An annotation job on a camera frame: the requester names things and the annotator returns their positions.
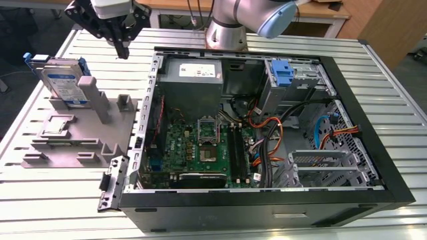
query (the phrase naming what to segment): green motherboard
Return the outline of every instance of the green motherboard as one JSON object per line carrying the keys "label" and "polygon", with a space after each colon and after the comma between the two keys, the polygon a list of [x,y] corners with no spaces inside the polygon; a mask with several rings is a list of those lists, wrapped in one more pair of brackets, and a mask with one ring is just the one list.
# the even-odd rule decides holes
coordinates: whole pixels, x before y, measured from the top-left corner
{"label": "green motherboard", "polygon": [[[228,150],[228,128],[221,124],[216,127],[213,124],[197,123],[168,125],[165,137],[165,154],[162,159],[149,159],[150,166],[154,166],[150,173],[150,182],[153,188],[168,188],[168,177],[165,173],[205,173],[227,175],[225,188],[251,188],[249,178],[232,180],[231,159]],[[199,142],[197,131],[200,137],[216,136],[217,143],[201,144]],[[251,128],[241,128],[241,137],[245,146],[253,137]],[[249,169],[249,156],[244,154],[247,169]]]}

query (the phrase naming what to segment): chip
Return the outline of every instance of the chip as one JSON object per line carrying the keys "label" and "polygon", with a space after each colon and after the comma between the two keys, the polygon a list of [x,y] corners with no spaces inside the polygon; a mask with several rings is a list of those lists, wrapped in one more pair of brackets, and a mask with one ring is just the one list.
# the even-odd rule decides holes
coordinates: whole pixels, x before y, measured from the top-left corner
{"label": "chip", "polygon": [[216,162],[216,146],[200,147],[200,162]]}

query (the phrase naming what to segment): sticker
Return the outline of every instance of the sticker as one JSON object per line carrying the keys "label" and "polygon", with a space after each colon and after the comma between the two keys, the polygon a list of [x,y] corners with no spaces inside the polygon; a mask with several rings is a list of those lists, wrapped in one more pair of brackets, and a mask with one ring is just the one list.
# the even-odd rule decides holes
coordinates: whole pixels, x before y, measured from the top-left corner
{"label": "sticker", "polygon": [[183,63],[179,65],[179,76],[215,78],[215,65]]}
{"label": "sticker", "polygon": [[261,181],[261,175],[259,173],[253,173],[253,180]]}
{"label": "sticker", "polygon": [[82,107],[88,99],[77,87],[76,76],[69,74],[48,74],[48,80],[61,100],[73,107]]}
{"label": "sticker", "polygon": [[257,113],[257,115],[260,115],[263,112],[257,107],[253,107],[253,111]]}

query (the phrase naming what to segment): motherboard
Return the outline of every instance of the motherboard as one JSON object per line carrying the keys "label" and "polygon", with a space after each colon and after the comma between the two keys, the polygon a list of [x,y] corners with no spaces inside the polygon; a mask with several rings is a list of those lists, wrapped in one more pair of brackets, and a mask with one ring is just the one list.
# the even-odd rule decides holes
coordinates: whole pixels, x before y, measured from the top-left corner
{"label": "motherboard", "polygon": [[150,172],[144,179],[153,189],[176,187],[173,183],[183,175],[199,179],[219,177],[225,181],[221,188],[251,188],[247,149],[252,142],[251,128],[219,124],[212,118],[192,124],[169,124],[164,156],[148,157]]}

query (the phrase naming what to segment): floor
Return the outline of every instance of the floor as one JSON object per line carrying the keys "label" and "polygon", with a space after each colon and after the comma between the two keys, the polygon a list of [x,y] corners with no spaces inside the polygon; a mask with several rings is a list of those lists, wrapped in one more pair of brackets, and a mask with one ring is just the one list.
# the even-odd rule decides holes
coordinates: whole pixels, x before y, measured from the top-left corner
{"label": "floor", "polygon": [[[38,32],[28,38],[29,43],[37,53],[53,56],[66,38],[73,22],[65,16],[54,20],[50,11],[45,9],[36,9],[33,18],[38,26]],[[164,28],[180,29],[181,26],[188,24],[187,21],[189,20],[180,18],[172,18],[172,20],[169,20],[166,17],[162,17],[161,26]],[[191,29],[191,27],[191,24],[188,24],[183,29]],[[427,63],[413,61],[408,55],[395,69],[393,74],[420,108],[427,112]],[[9,86],[9,92],[0,94],[1,139],[38,80],[25,65],[10,65],[1,59],[1,56],[0,79]]]}

